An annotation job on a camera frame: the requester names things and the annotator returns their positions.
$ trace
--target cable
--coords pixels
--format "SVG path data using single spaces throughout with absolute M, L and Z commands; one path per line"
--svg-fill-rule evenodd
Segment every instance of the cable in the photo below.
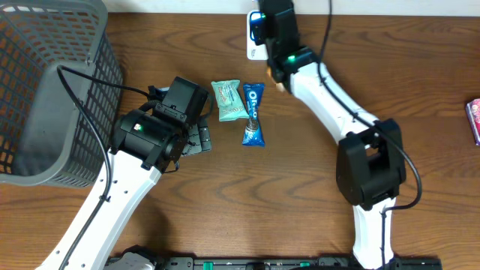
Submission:
M 98 129 L 95 127 L 95 124 L 94 122 L 92 121 L 92 119 L 90 118 L 89 114 L 86 112 L 85 108 L 83 107 L 83 105 L 80 103 L 80 101 L 78 100 L 77 96 L 74 94 L 74 92 L 72 91 L 71 87 L 68 85 L 67 83 L 67 80 L 65 79 L 65 77 L 63 76 L 63 73 L 62 71 L 67 71 L 67 72 L 70 72 L 72 74 L 75 74 L 77 76 L 80 76 L 80 77 L 83 77 L 83 78 L 86 78 L 88 80 L 91 80 L 92 82 L 95 82 L 95 83 L 100 83 L 100 84 L 104 84 L 106 86 L 112 86 L 112 87 L 116 87 L 116 88 L 119 88 L 119 89 L 124 89 L 124 90 L 130 90 L 130 91 L 133 91 L 133 92 L 136 92 L 136 93 L 139 93 L 141 95 L 145 95 L 146 97 L 148 97 L 149 95 L 147 93 L 145 93 L 144 91 L 141 91 L 139 89 L 136 89 L 136 88 L 132 88 L 132 87 L 128 87 L 128 86 L 123 86 L 123 85 L 117 85 L 115 83 L 110 83 L 110 82 L 105 82 L 101 79 L 97 79 L 97 78 L 94 78 L 92 76 L 89 76 L 89 75 L 86 75 L 84 73 L 80 73 L 76 70 L 73 70 L 73 69 L 70 69 L 69 67 L 65 67 L 63 65 L 59 65 L 57 67 L 57 73 L 58 73 L 58 77 L 60 78 L 60 81 L 61 81 L 61 84 L 64 86 L 65 88 L 65 91 L 68 93 L 68 95 L 70 96 L 71 100 L 73 101 L 73 103 L 75 104 L 76 108 L 79 110 L 80 112 L 80 115 L 83 116 L 83 118 L 87 121 L 88 123 L 88 126 L 91 128 L 91 131 L 93 132 L 94 136 L 95 136 L 95 139 L 97 140 L 98 142 L 98 145 L 100 146 L 100 149 L 101 149 L 101 152 L 102 152 L 102 155 L 103 155 L 103 159 L 105 160 L 105 166 L 106 166 L 106 184 L 105 184 L 105 189 L 103 190 L 103 193 L 102 195 L 100 196 L 100 200 L 98 201 L 98 204 L 97 206 L 95 206 L 93 212 L 90 214 L 90 216 L 88 217 L 88 220 L 85 222 L 85 224 L 83 225 L 82 229 L 80 230 L 80 232 L 78 233 L 78 235 L 76 236 L 75 240 L 73 241 L 72 245 L 70 246 L 70 248 L 68 249 L 68 252 L 66 253 L 65 255 L 65 258 L 63 259 L 63 261 L 61 262 L 61 265 L 60 265 L 60 270 L 63 270 L 67 265 L 68 265 L 68 260 L 70 259 L 72 253 L 74 252 L 75 248 L 77 247 L 78 243 L 80 242 L 80 240 L 82 239 L 83 235 L 85 234 L 86 230 L 89 228 L 90 224 L 92 223 L 92 221 L 94 220 L 95 216 L 97 215 L 97 213 L 100 211 L 100 208 L 102 207 L 102 205 L 107 201 L 109 202 L 110 201 L 110 198 L 108 197 L 108 193 L 110 192 L 110 187 L 112 186 L 112 167 L 110 165 L 110 159 L 108 158 L 108 152 L 107 152 L 107 148 L 105 147 L 104 145 L 104 142 L 102 141 L 101 139 L 101 136 L 100 136 L 100 133 L 98 132 Z
M 385 226 L 386 226 L 386 212 L 388 211 L 394 211 L 394 210 L 405 210 L 405 209 L 411 209 L 413 206 L 416 206 L 420 199 L 422 198 L 422 179 L 420 178 L 419 171 L 415 167 L 415 164 L 413 161 L 410 159 L 408 154 L 395 142 L 394 139 L 392 139 L 388 134 L 384 133 L 381 131 L 376 125 L 373 125 L 367 121 L 365 121 L 363 118 L 359 116 L 357 112 L 353 112 L 337 95 L 330 89 L 329 85 L 326 83 L 326 79 L 322 76 L 322 70 L 320 68 L 320 65 L 323 61 L 323 56 L 325 55 L 325 50 L 326 50 L 326 45 L 329 40 L 329 34 L 330 34 L 330 29 L 332 28 L 332 17 L 333 17 L 333 4 L 332 0 L 328 0 L 328 21 L 327 21 L 327 26 L 325 28 L 325 35 L 323 37 L 323 43 L 322 47 L 320 49 L 319 53 L 319 58 L 318 58 L 318 75 L 320 78 L 320 82 L 325 86 L 327 89 L 328 93 L 350 114 L 353 116 L 354 119 L 358 120 L 361 122 L 363 125 L 372 128 L 377 134 L 379 134 L 380 137 L 382 137 L 388 144 L 392 145 L 395 147 L 395 149 L 403 156 L 405 161 L 408 163 L 410 168 L 412 169 L 413 175 L 415 176 L 416 184 L 417 184 L 417 195 L 415 199 L 407 204 L 407 205 L 399 205 L 399 206 L 392 206 L 392 207 L 387 207 L 382 210 L 380 213 L 382 215 L 382 269 L 385 269 Z

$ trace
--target wood grain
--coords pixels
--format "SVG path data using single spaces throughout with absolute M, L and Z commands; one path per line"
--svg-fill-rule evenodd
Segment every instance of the wood grain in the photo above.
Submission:
M 318 50 L 324 16 L 300 16 Z M 336 145 L 300 101 L 275 90 L 265 63 L 245 55 L 245 16 L 110 14 L 124 83 L 168 86 L 176 76 L 265 82 L 266 148 L 245 148 L 245 121 L 211 118 L 214 150 L 181 159 L 133 214 L 114 252 L 144 245 L 198 257 L 316 257 L 348 253 L 353 212 L 335 184 Z M 465 116 L 480 97 L 480 19 L 336 16 L 325 61 L 366 110 L 395 118 L 424 183 L 418 207 L 394 213 L 402 256 L 438 256 L 444 269 L 480 263 L 479 149 Z M 120 113 L 142 96 L 124 93 Z M 33 269 L 55 247 L 89 190 L 0 188 L 0 268 Z M 415 196 L 409 173 L 399 203 Z

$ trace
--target blue and white package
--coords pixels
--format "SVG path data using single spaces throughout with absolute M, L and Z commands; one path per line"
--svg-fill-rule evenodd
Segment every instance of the blue and white package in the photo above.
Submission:
M 245 100 L 247 101 L 247 110 L 250 118 L 248 119 L 247 127 L 245 128 L 245 134 L 243 136 L 244 146 L 260 146 L 265 147 L 265 141 L 263 140 L 262 128 L 258 122 L 258 107 L 260 107 L 260 101 L 262 101 L 262 94 L 265 85 L 263 83 L 247 84 L 243 85 L 243 91 L 245 93 Z

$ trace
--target pink package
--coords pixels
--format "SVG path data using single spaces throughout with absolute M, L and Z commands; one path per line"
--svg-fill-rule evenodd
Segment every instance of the pink package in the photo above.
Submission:
M 466 105 L 466 114 L 472 125 L 476 145 L 480 146 L 480 99 L 475 99 Z

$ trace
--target oreo package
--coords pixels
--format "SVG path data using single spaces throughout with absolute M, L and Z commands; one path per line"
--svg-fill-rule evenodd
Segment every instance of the oreo package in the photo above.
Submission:
M 244 146 L 260 146 L 265 147 L 265 141 L 263 140 L 262 128 L 258 121 L 258 108 L 260 101 L 262 101 L 262 94 L 265 85 L 263 83 L 247 84 L 243 85 L 243 91 L 245 93 L 245 100 L 247 101 L 248 110 L 248 123 L 245 128 L 243 136 Z

